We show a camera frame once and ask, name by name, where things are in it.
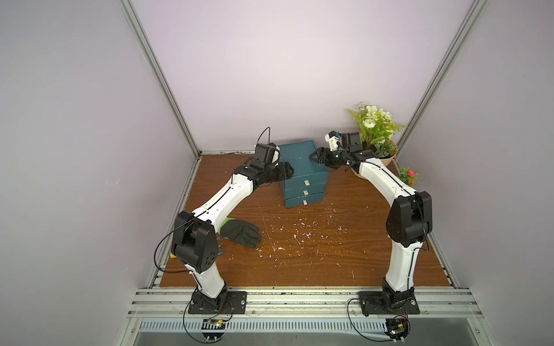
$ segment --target plant pot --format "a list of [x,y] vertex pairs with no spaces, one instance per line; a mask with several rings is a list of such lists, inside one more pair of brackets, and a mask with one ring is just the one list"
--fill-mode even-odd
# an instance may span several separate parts
[[[394,158],[396,157],[396,151],[393,150],[393,151],[389,151],[388,153],[389,153],[389,155],[390,155],[391,157],[389,157],[389,158],[382,158],[382,159],[381,159],[381,163],[382,163],[385,167],[387,167],[387,166],[392,162],[392,160],[394,160]],[[365,179],[364,177],[362,177],[361,175],[359,175],[358,173],[356,173],[356,171],[354,171],[353,169],[351,169],[351,171],[352,171],[352,173],[354,173],[354,175],[357,176],[358,178]]]

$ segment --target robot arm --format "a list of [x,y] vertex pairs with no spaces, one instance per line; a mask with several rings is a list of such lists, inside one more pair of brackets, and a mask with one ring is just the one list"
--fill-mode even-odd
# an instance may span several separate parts
[[368,294],[371,299],[362,299],[364,314],[389,313],[404,308],[408,301],[411,313],[419,313],[413,297],[413,272],[423,241],[432,230],[431,196],[404,184],[374,152],[363,150],[359,133],[332,131],[325,140],[329,148],[318,148],[310,158],[334,168],[348,165],[359,177],[369,180],[391,206],[386,223],[392,239],[391,262],[381,294]]
[[216,232],[229,213],[260,185],[289,179],[293,172],[288,162],[279,162],[279,148],[275,144],[257,144],[250,162],[236,168],[227,184],[209,201],[191,213],[179,213],[171,253],[186,266],[198,285],[191,309],[195,306],[201,313],[221,312],[227,302],[227,284],[215,261],[219,252]]

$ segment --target teal drawer box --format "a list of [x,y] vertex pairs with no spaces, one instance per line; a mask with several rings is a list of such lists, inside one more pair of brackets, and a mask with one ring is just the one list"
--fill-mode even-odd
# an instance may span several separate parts
[[293,176],[280,182],[285,207],[291,208],[323,200],[329,172],[325,165],[310,160],[310,154],[316,149],[313,141],[279,146],[279,161],[288,161],[294,168]]
[[314,195],[285,199],[285,208],[292,208],[294,206],[322,202],[323,195],[324,193],[316,193]]
[[284,199],[289,199],[289,198],[313,195],[313,194],[316,194],[316,193],[323,193],[323,192],[325,192],[325,185],[327,185],[327,183],[310,184],[308,186],[304,186],[300,190],[298,190],[298,189],[284,189],[283,190],[283,198]]

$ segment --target drawer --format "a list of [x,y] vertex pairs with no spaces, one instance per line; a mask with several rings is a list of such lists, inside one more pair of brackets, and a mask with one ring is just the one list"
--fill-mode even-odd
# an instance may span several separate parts
[[294,172],[292,178],[283,180],[281,182],[281,189],[282,190],[302,189],[303,191],[305,190],[306,187],[309,187],[310,185],[326,183],[328,176],[329,176],[329,172],[327,171],[327,168],[325,168],[324,171],[306,174],[306,175],[296,175],[296,172]]
[[323,193],[325,192],[326,184],[327,183],[310,184],[308,186],[303,186],[299,189],[284,189],[283,198],[289,199],[289,198],[295,198],[295,197],[303,197],[306,195],[313,195],[316,193]]
[[316,193],[304,197],[295,197],[285,199],[285,208],[292,208],[294,206],[317,203],[323,201],[324,193]]

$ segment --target metal vent grille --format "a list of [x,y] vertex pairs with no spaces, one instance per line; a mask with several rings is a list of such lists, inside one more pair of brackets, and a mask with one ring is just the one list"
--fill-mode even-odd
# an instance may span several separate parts
[[[200,318],[185,318],[189,332],[201,332],[215,327],[203,323]],[[363,318],[353,321],[354,326],[362,333],[383,333],[386,331],[384,318]],[[183,331],[183,320],[180,318],[144,318],[141,332],[178,332]],[[237,318],[225,324],[226,333],[356,333],[347,318]]]

